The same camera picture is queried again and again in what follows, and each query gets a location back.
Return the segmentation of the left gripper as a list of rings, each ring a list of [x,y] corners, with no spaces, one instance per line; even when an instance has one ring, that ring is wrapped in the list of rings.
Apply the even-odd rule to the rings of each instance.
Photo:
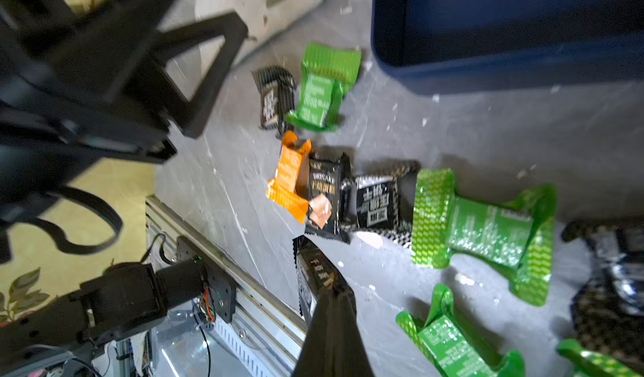
[[[234,11],[159,31],[174,0],[1,0],[1,198],[24,201],[104,158],[163,163],[169,122],[201,136],[248,36]],[[187,97],[165,69],[217,41]]]

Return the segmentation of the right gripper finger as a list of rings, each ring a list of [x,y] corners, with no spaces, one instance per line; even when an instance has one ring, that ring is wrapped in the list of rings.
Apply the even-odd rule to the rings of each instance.
[[[352,289],[327,291],[308,326],[294,376],[373,376]]]

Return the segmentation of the green packet front row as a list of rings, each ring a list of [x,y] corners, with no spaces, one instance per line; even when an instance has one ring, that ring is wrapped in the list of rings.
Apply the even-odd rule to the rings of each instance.
[[[498,353],[456,309],[454,294],[446,285],[434,287],[426,320],[403,311],[396,323],[442,376],[526,375],[521,354],[516,350]]]

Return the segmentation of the white green garden glove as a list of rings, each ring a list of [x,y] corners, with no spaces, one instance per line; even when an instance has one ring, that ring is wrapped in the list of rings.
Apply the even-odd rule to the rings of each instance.
[[[272,63],[285,64],[280,58],[265,58],[268,45],[295,25],[324,0],[176,0],[159,28],[163,31],[221,16],[234,11],[248,27],[248,38],[241,45],[231,66],[236,78],[242,70]]]

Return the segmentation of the green cookie packet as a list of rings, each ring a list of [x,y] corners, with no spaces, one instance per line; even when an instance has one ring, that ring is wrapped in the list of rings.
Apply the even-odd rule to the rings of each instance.
[[[359,49],[308,44],[301,60],[299,104],[288,112],[286,121],[313,132],[334,131],[339,124],[340,106],[357,82],[361,63]]]
[[[455,255],[472,256],[506,278],[518,299],[542,307],[552,273],[557,204],[551,183],[489,204],[457,194],[452,170],[423,169],[414,199],[412,263],[443,270]]]

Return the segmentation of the black packet with barcode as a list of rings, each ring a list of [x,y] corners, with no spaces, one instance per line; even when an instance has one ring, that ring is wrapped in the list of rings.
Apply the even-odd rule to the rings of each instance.
[[[353,313],[357,312],[355,293],[338,268],[305,235],[293,240],[293,257],[298,278],[300,315],[311,325],[320,298],[331,291],[348,297]]]

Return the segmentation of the dark blue storage box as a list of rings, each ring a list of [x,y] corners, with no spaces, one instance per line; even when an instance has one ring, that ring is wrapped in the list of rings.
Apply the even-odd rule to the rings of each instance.
[[[373,0],[372,53],[417,95],[637,80],[643,0]]]

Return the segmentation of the orange cookie packet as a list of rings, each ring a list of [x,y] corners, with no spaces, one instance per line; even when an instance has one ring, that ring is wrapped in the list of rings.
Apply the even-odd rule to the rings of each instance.
[[[309,201],[305,198],[308,182],[310,140],[300,145],[297,135],[289,130],[281,141],[275,177],[268,181],[266,197],[286,209],[300,224],[305,223]]]

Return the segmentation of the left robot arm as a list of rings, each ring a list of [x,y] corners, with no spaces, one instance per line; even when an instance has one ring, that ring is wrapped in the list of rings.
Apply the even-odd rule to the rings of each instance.
[[[1,261],[9,230],[41,229],[58,251],[90,256],[115,245],[123,222],[71,182],[104,158],[162,164],[175,125],[204,130],[248,29],[233,11],[169,31],[175,0],[107,0],[78,14],[64,0],[1,0]],[[112,341],[159,325],[197,301],[231,322],[233,280],[202,251],[156,271],[110,266],[72,293],[1,330],[1,373],[60,367],[93,375]]]

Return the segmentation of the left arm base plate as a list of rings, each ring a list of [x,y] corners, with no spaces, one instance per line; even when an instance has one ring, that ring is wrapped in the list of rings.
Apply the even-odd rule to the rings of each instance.
[[[180,235],[176,243],[179,259],[200,261],[205,268],[202,280],[206,285],[205,295],[211,314],[216,314],[224,323],[231,323],[236,309],[237,284],[234,279],[187,236]]]

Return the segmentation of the green packet cluster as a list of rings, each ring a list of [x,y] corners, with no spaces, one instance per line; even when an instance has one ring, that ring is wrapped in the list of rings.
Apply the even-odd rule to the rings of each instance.
[[[641,377],[620,361],[583,348],[574,339],[563,340],[556,351],[572,364],[569,377]]]

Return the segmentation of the black cookie packet with picture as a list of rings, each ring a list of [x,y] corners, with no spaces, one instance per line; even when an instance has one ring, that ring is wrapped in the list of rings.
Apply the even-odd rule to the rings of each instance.
[[[350,158],[345,153],[335,160],[310,158],[310,209],[305,221],[305,234],[350,243],[349,234],[343,226],[351,187],[348,178],[350,170]]]

